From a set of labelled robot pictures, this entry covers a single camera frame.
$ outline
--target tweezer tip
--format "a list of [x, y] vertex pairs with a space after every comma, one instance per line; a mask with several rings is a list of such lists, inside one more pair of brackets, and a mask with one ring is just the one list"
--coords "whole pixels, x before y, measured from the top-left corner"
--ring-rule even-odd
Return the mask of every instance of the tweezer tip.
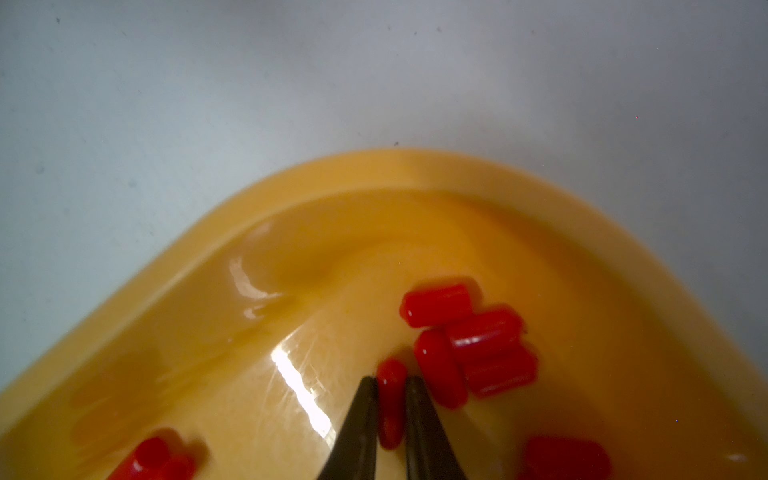
[[373, 480], [379, 398], [376, 379], [364, 376], [318, 480]]
[[429, 398], [424, 380], [406, 380], [408, 480], [466, 480]]

